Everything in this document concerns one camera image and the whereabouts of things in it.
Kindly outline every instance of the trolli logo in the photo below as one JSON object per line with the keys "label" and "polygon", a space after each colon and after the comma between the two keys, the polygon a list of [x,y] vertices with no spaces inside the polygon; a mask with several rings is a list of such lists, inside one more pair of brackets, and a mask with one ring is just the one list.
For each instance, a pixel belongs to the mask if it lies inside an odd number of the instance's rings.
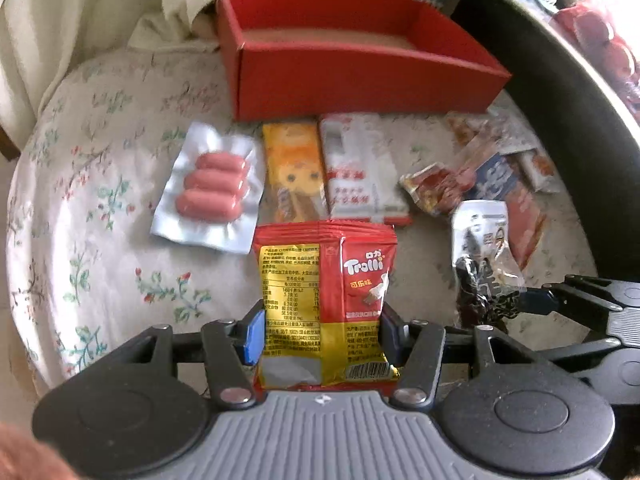
{"label": "trolli logo", "polygon": [[384,258],[384,256],[380,251],[375,250],[372,253],[365,254],[364,257],[366,259],[365,262],[361,262],[360,260],[347,260],[344,263],[347,272],[353,275],[359,272],[369,272],[370,270],[382,270],[382,258]]}

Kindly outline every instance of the red box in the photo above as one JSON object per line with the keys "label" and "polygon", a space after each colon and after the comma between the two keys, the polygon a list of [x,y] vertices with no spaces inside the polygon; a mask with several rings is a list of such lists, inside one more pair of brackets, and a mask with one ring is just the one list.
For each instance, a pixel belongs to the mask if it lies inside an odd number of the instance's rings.
{"label": "red box", "polygon": [[510,74],[418,0],[218,0],[237,120],[483,112]]}

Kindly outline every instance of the fabric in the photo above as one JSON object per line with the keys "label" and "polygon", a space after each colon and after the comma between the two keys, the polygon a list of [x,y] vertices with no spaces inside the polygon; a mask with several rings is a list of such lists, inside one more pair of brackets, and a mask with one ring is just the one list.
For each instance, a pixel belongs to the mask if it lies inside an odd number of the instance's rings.
{"label": "fabric", "polygon": [[[513,107],[505,95],[506,103]],[[149,234],[191,121],[256,136],[233,124],[217,53],[118,51],[82,64],[60,84],[25,147],[9,198],[6,242],[11,310],[31,364],[55,386],[149,325],[194,332],[240,318],[260,298],[254,254],[225,254]],[[376,127],[399,173],[455,154],[453,134],[434,116],[386,115]],[[525,276],[530,286],[592,274],[584,233],[568,195],[541,196],[548,231]],[[271,221],[266,193],[258,222]],[[398,229],[387,301],[405,319],[455,320],[450,231],[417,213]],[[519,316],[524,342],[543,327],[550,345],[585,329]]]}
{"label": "fabric", "polygon": [[0,0],[0,124],[22,149],[69,69],[130,38],[139,48],[181,45],[210,1]]}

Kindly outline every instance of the bed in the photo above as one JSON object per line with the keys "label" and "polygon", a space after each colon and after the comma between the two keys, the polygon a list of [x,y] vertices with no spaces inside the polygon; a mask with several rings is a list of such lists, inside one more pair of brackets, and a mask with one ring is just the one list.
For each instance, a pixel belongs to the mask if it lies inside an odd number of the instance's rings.
{"label": "bed", "polygon": [[[498,99],[515,109],[507,94]],[[191,121],[260,137],[235,124],[220,54],[117,50],[69,73],[44,108],[14,174],[7,268],[13,318],[46,387],[61,383],[153,324],[193,332],[240,318],[260,298],[255,255],[181,246],[149,234]],[[437,116],[386,115],[400,173],[449,162],[452,134]],[[526,267],[529,286],[595,274],[566,191],[537,195],[545,235]],[[269,197],[260,221],[268,221]],[[387,301],[406,319],[455,320],[447,223],[417,212],[398,228]],[[561,317],[520,315],[510,333],[533,348],[581,340]]]}

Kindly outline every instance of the yellow snack package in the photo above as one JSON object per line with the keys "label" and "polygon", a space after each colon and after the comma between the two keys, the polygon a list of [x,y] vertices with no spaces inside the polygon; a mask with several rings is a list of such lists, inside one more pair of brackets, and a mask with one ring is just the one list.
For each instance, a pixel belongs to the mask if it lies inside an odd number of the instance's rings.
{"label": "yellow snack package", "polygon": [[262,126],[269,183],[278,205],[276,222],[327,218],[324,171],[315,123]]}

